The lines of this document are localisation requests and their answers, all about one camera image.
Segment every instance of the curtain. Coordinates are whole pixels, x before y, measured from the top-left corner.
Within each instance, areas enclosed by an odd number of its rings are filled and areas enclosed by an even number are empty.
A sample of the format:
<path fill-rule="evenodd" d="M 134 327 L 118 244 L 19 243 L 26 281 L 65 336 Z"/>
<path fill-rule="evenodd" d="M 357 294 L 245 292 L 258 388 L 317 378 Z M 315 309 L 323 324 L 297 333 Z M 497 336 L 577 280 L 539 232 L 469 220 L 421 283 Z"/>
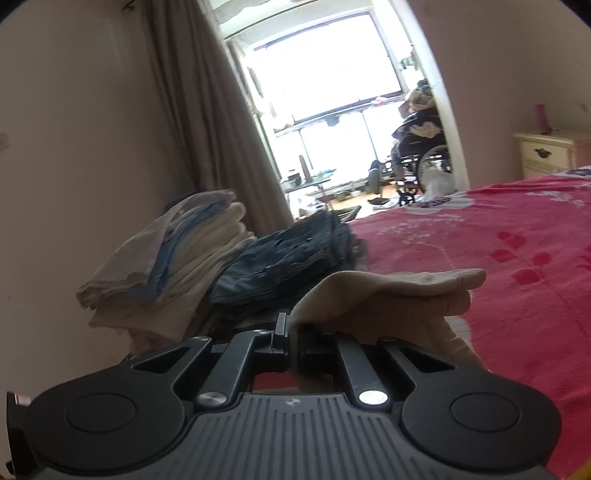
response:
<path fill-rule="evenodd" d="M 178 153 L 197 190 L 232 189 L 257 235 L 293 219 L 208 7 L 143 0 L 142 17 Z"/>

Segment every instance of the nightstand drawer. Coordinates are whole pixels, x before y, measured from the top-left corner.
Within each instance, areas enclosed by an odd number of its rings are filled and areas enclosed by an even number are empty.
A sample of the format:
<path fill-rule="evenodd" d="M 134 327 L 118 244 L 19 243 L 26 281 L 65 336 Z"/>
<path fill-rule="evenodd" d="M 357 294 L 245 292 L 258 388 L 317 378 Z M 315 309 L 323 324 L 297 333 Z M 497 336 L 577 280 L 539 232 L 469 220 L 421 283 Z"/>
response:
<path fill-rule="evenodd" d="M 521 142 L 519 148 L 521 150 L 524 168 L 527 161 L 532 161 L 542 166 L 546 165 L 548 168 L 552 168 L 552 166 L 562 170 L 571 168 L 568 148 L 535 142 Z"/>
<path fill-rule="evenodd" d="M 540 175 L 553 175 L 566 170 L 566 168 L 557 167 L 556 165 L 551 165 L 543 161 L 532 160 L 529 158 L 524 158 L 522 165 L 524 176 L 526 178 L 533 178 L 532 173 L 526 173 L 528 170 L 539 172 Z"/>

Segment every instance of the red bedspread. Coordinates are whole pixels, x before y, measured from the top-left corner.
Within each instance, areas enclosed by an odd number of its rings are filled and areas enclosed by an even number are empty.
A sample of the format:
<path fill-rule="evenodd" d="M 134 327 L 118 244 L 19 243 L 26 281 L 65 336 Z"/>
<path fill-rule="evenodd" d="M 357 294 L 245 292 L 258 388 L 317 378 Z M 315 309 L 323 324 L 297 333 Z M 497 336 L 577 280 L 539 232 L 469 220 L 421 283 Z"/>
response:
<path fill-rule="evenodd" d="M 350 223 L 369 242 L 370 270 L 481 267 L 488 277 L 464 315 L 495 373 L 560 409 L 549 469 L 591 456 L 591 169 L 493 185 Z"/>

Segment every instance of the silver screw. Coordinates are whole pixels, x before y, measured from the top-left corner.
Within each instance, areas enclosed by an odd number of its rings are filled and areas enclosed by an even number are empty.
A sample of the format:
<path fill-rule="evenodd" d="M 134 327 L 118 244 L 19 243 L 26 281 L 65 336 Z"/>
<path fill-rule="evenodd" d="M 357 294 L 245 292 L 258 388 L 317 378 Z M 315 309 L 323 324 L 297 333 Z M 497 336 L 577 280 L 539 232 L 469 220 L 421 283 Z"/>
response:
<path fill-rule="evenodd" d="M 205 392 L 198 396 L 199 403 L 206 407 L 219 407 L 228 401 L 228 397 L 221 392 Z"/>
<path fill-rule="evenodd" d="M 366 390 L 359 394 L 359 401 L 366 405 L 381 405 L 388 401 L 388 395 L 380 390 Z"/>

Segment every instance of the wall outlet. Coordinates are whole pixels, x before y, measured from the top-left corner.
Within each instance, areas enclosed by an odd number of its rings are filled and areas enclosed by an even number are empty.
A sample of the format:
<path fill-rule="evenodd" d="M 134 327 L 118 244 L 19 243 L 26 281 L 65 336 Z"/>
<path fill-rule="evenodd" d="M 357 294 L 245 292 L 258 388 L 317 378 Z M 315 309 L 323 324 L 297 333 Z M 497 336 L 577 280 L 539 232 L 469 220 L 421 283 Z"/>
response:
<path fill-rule="evenodd" d="M 0 133 L 0 152 L 6 150 L 8 147 L 8 134 Z"/>

